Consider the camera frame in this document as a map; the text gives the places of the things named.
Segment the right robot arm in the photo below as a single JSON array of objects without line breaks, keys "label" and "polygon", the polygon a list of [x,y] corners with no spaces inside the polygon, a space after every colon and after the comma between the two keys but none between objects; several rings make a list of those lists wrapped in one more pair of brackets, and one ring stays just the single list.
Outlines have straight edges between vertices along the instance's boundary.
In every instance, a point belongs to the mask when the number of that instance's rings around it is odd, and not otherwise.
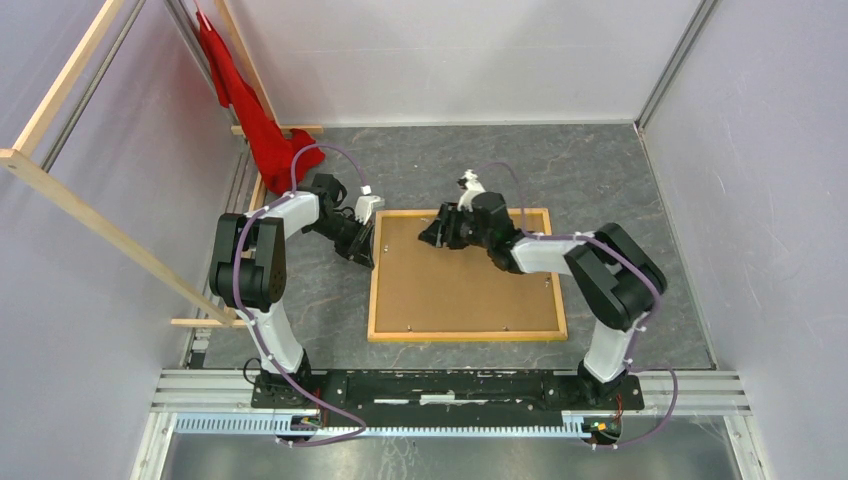
[{"label": "right robot arm", "polygon": [[418,238],[436,248],[483,248],[496,267],[512,274],[571,276],[595,318],[577,369],[578,396],[591,408],[617,396],[632,363],[636,332],[668,287],[658,265],[621,225],[564,235],[529,232],[513,221],[504,197],[495,192],[469,204],[443,203]]}]

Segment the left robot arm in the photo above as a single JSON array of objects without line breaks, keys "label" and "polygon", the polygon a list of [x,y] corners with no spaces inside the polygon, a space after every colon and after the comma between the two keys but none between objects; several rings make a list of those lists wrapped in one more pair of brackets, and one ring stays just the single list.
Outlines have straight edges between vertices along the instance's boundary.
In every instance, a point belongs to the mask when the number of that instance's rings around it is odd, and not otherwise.
[{"label": "left robot arm", "polygon": [[217,220],[210,290],[245,322],[259,352],[262,379],[276,383],[276,394],[290,407],[312,399],[314,381],[308,355],[282,305],[286,242],[296,233],[316,233],[331,241],[337,255],[373,268],[374,218],[385,201],[368,185],[354,206],[344,206],[346,196],[335,176],[318,174],[300,191]]}]

